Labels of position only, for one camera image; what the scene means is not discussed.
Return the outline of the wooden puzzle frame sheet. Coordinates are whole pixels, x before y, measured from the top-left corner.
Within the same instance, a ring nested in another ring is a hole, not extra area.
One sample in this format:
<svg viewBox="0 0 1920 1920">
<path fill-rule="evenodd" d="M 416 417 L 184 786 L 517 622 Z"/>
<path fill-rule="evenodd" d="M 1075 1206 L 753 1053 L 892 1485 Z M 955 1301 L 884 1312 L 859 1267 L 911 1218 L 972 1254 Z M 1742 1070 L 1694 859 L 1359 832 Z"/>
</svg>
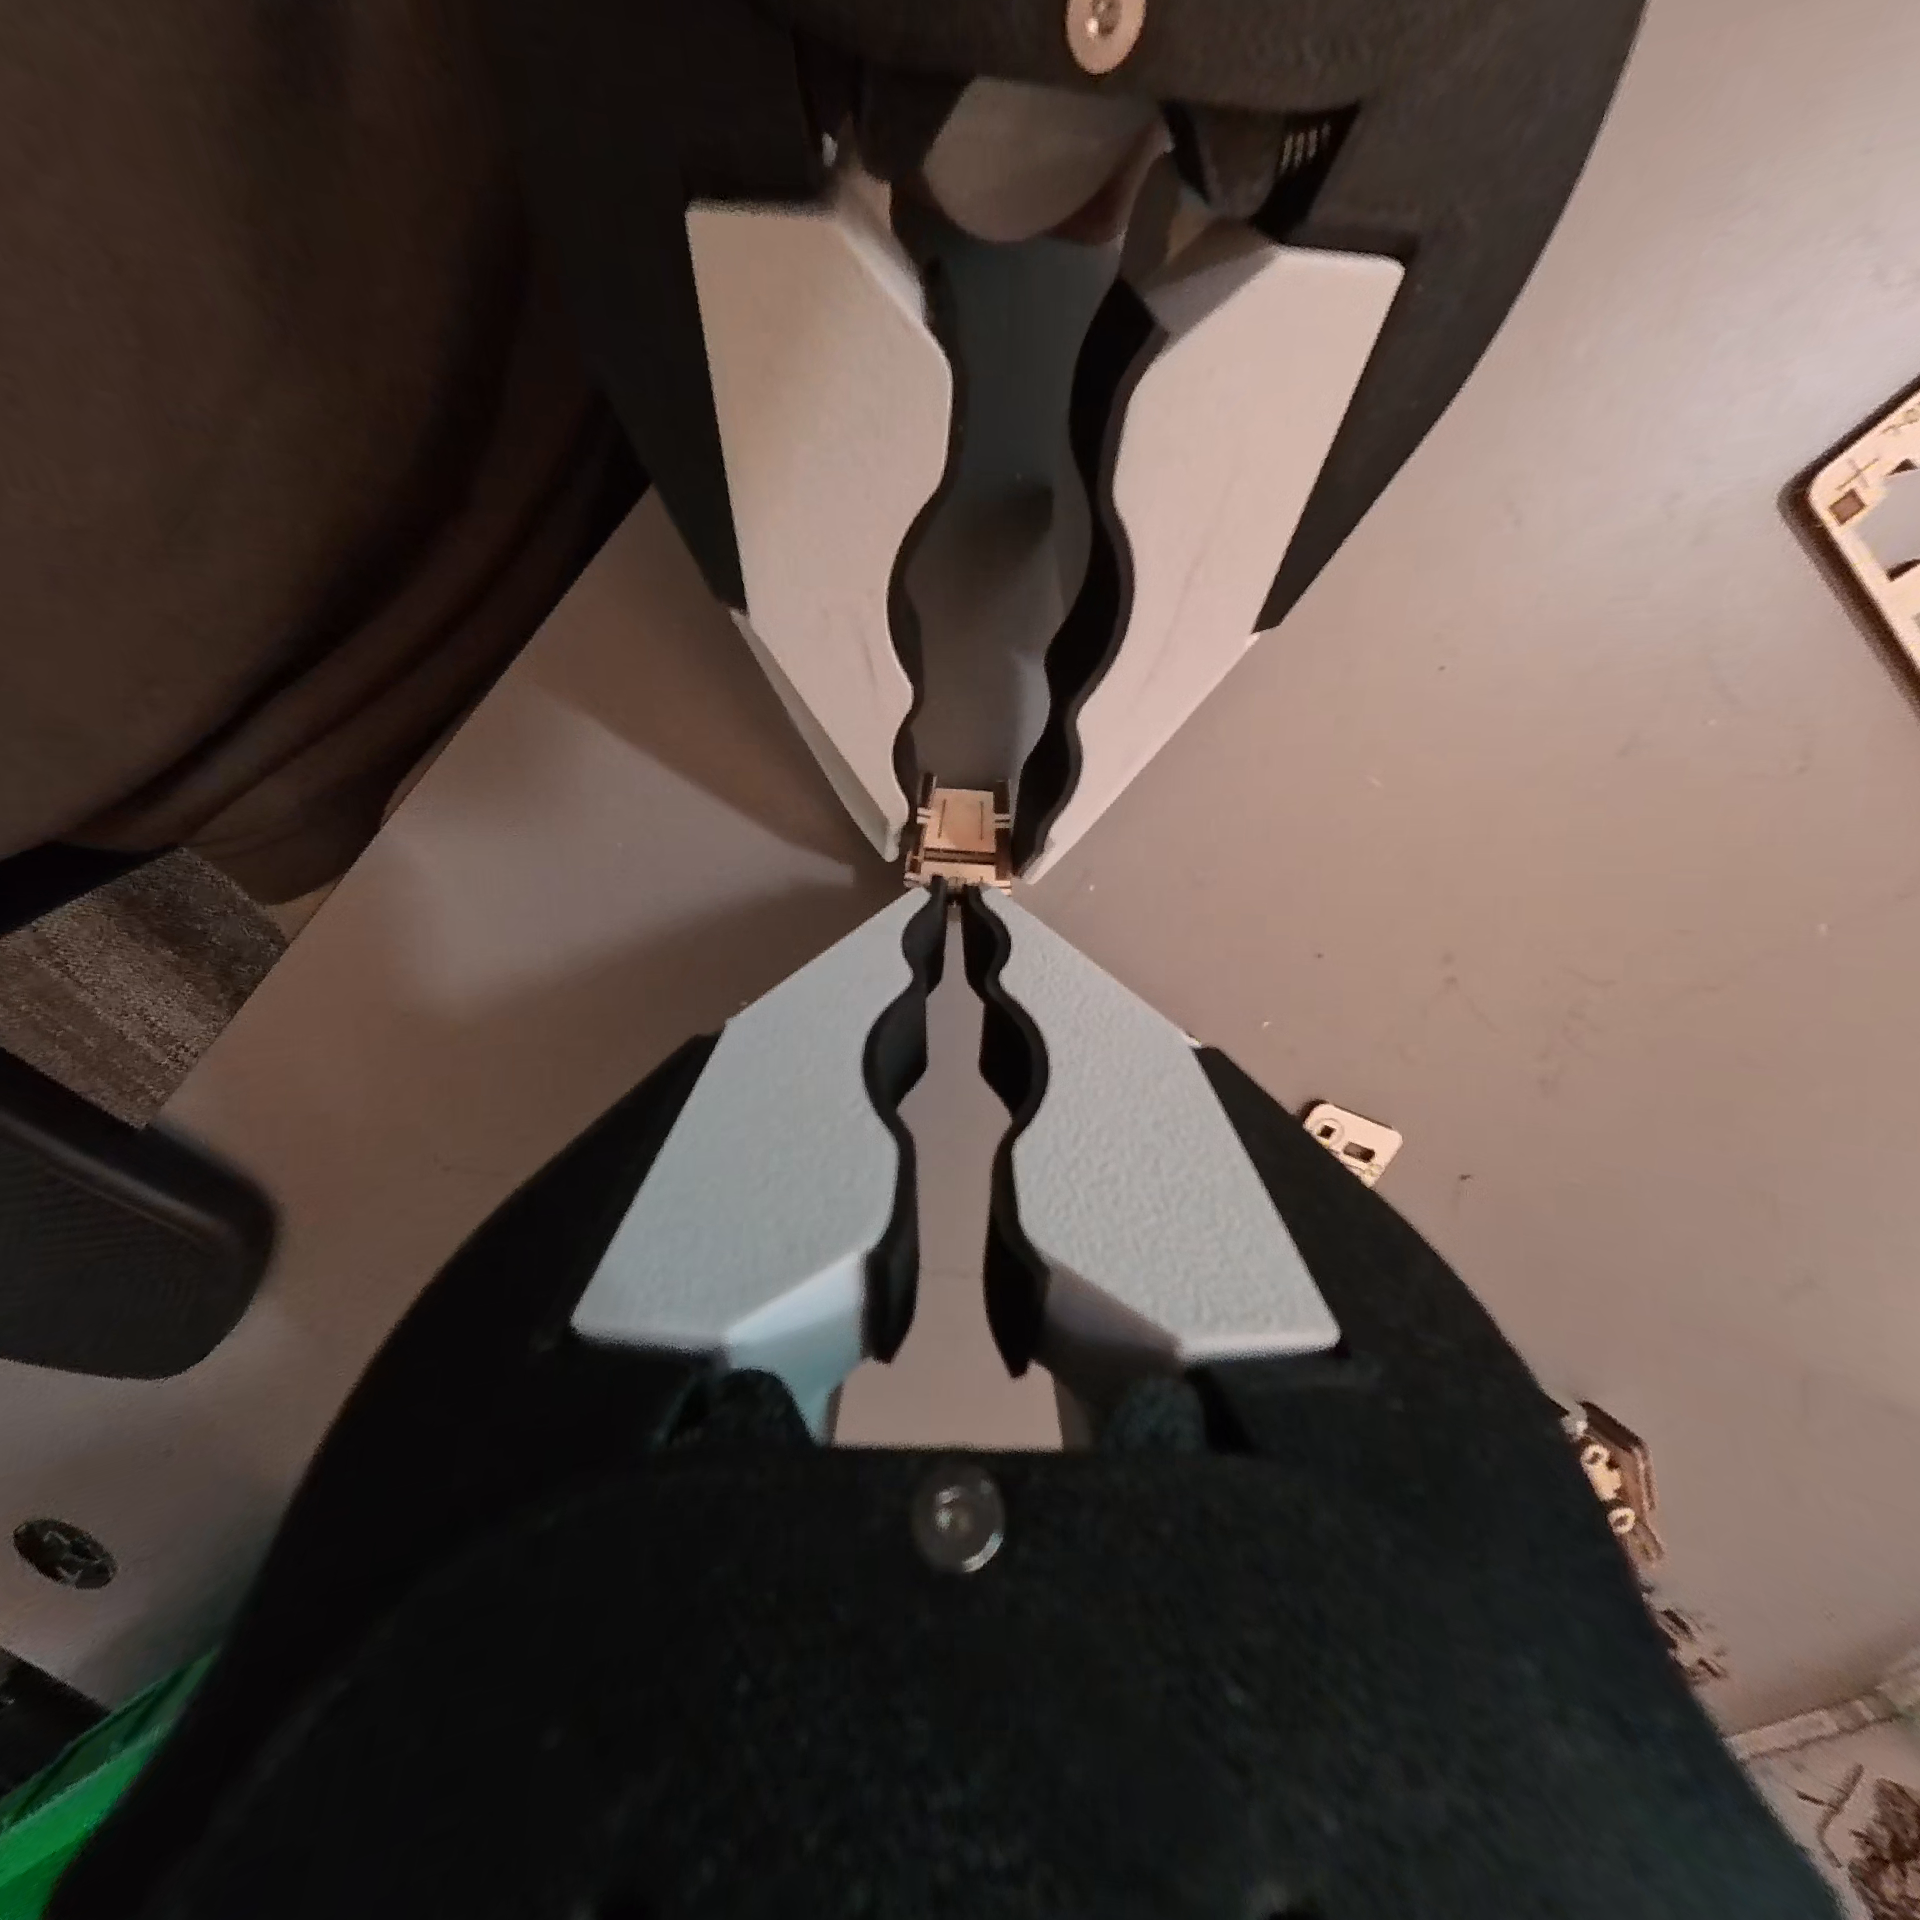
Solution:
<svg viewBox="0 0 1920 1920">
<path fill-rule="evenodd" d="M 1785 508 L 1841 605 L 1916 688 L 1917 382 L 1799 476 Z"/>
</svg>

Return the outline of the black round knob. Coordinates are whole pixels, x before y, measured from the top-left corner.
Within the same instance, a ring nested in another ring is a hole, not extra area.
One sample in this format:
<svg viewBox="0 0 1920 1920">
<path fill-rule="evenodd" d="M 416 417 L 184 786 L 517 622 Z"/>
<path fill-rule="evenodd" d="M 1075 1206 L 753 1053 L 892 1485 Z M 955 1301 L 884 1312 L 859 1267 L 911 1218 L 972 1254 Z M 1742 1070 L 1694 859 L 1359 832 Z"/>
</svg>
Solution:
<svg viewBox="0 0 1920 1920">
<path fill-rule="evenodd" d="M 71 1520 L 22 1520 L 11 1531 L 11 1545 L 31 1573 L 64 1590 L 96 1594 L 117 1577 L 112 1549 Z"/>
</svg>

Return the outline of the grey desk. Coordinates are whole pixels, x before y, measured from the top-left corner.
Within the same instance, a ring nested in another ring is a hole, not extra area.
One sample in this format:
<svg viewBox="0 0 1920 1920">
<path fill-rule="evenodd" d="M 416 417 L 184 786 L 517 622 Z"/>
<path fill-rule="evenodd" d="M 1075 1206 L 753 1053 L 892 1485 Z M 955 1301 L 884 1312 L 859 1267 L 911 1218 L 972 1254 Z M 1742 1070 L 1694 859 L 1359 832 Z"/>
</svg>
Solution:
<svg viewBox="0 0 1920 1920">
<path fill-rule="evenodd" d="M 1281 627 L 1029 898 L 1647 1443 L 1732 1731 L 1916 1646 L 1916 705 L 1785 515 L 1916 382 L 1916 4 L 1649 4 L 1523 300 Z M 5 1646 L 212 1636 L 424 1280 L 895 882 L 647 499 L 166 1121 L 276 1197 L 187 1376 L 5 1370 Z"/>
</svg>

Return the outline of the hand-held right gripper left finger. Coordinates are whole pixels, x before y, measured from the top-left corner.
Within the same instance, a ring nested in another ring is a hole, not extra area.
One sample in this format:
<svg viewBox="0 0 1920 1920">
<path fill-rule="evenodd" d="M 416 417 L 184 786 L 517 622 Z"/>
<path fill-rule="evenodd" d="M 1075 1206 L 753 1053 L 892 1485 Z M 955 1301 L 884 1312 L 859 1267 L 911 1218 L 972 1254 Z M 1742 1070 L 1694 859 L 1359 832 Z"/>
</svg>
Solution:
<svg viewBox="0 0 1920 1920">
<path fill-rule="evenodd" d="M 945 890 L 911 886 L 720 1034 L 571 1312 L 593 1347 L 776 1379 L 824 1443 L 920 1274 L 917 1148 Z"/>
</svg>

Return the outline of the flat wooden piece round holes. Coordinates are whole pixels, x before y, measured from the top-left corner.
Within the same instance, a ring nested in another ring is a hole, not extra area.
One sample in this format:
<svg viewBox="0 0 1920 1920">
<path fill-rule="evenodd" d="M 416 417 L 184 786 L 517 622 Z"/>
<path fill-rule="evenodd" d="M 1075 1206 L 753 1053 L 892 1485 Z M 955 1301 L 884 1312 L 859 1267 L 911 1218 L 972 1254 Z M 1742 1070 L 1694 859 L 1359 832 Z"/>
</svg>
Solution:
<svg viewBox="0 0 1920 1920">
<path fill-rule="evenodd" d="M 1647 1582 L 1663 1564 L 1657 1484 L 1645 1443 L 1591 1402 L 1560 1402 L 1558 1419 L 1615 1544 Z"/>
</svg>

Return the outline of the pale printed sheet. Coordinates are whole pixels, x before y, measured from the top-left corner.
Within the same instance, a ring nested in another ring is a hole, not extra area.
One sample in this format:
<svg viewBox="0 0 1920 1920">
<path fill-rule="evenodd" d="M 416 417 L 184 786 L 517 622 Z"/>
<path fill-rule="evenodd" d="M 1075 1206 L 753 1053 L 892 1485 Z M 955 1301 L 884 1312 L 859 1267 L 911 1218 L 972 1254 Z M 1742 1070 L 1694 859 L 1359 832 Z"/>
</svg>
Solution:
<svg viewBox="0 0 1920 1920">
<path fill-rule="evenodd" d="M 1732 1748 L 1844 1916 L 1917 1916 L 1916 1685 L 1774 1721 Z"/>
</svg>

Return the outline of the person's dark clothing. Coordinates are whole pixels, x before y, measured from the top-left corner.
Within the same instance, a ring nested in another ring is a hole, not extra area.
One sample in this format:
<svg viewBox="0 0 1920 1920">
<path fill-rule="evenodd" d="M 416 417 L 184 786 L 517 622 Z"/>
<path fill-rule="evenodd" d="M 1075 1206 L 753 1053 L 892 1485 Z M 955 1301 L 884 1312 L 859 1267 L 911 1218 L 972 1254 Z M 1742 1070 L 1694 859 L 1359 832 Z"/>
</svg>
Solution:
<svg viewBox="0 0 1920 1920">
<path fill-rule="evenodd" d="M 640 496 L 484 22 L 5 4 L 5 858 L 323 886 Z"/>
</svg>

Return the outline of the green box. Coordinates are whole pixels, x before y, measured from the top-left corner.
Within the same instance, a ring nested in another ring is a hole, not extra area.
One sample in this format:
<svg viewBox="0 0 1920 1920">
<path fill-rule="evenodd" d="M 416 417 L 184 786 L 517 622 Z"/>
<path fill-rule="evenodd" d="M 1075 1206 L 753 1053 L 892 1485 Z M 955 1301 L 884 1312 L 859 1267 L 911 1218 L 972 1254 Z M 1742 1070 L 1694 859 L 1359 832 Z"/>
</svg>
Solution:
<svg viewBox="0 0 1920 1920">
<path fill-rule="evenodd" d="M 174 1732 L 219 1652 L 217 1646 L 208 1648 L 196 1662 L 133 1693 L 5 1795 L 5 1917 L 46 1913 L 61 1875 Z"/>
</svg>

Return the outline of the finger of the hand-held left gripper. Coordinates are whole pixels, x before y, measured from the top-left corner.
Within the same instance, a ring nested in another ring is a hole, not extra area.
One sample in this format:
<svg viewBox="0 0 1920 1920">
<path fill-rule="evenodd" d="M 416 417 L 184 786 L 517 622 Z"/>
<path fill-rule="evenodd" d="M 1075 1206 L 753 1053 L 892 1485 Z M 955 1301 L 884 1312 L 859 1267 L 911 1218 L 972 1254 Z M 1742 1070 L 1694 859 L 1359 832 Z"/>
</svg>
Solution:
<svg viewBox="0 0 1920 1920">
<path fill-rule="evenodd" d="M 1039 880 L 1249 652 L 1404 265 L 1213 225 L 1120 276 L 1075 401 L 1093 548 L 1017 788 Z"/>
<path fill-rule="evenodd" d="M 733 622 L 855 828 L 908 826 L 917 686 L 894 587 L 950 453 L 953 371 L 892 192 L 839 166 L 814 204 L 688 209 L 742 608 Z"/>
</svg>

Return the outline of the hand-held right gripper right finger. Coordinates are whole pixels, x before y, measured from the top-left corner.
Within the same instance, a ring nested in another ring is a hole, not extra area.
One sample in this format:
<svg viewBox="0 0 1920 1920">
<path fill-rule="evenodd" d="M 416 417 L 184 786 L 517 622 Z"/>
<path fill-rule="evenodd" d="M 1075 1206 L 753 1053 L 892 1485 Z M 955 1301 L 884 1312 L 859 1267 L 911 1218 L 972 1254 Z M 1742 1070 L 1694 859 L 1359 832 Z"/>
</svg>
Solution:
<svg viewBox="0 0 1920 1920">
<path fill-rule="evenodd" d="M 1335 1353 L 1340 1328 L 1174 1021 L 1014 898 L 957 906 L 982 1081 L 1005 1108 L 982 1283 L 1012 1376 L 1067 1452 L 1141 1385 Z"/>
</svg>

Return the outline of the small wooden box part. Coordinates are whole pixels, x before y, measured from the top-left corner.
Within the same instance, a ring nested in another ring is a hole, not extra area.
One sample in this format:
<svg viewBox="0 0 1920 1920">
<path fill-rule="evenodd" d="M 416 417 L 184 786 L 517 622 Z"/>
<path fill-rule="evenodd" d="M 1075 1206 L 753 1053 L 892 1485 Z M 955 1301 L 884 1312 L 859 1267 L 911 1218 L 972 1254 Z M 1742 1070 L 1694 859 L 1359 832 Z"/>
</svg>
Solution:
<svg viewBox="0 0 1920 1920">
<path fill-rule="evenodd" d="M 911 820 L 903 837 L 903 884 L 924 890 L 1014 886 L 1014 806 L 1008 782 L 992 786 L 945 785 L 932 772 L 919 777 Z"/>
</svg>

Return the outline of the flat wooden piece with slots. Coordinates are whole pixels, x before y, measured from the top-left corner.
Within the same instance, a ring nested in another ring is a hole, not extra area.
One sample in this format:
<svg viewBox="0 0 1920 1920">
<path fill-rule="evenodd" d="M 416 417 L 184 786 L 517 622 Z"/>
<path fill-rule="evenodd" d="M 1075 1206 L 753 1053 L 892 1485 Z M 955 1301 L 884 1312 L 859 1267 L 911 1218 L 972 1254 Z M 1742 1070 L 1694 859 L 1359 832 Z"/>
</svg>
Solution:
<svg viewBox="0 0 1920 1920">
<path fill-rule="evenodd" d="M 1404 1134 L 1361 1113 L 1317 1099 L 1302 1113 L 1302 1126 L 1357 1181 L 1373 1189 L 1404 1148 Z"/>
</svg>

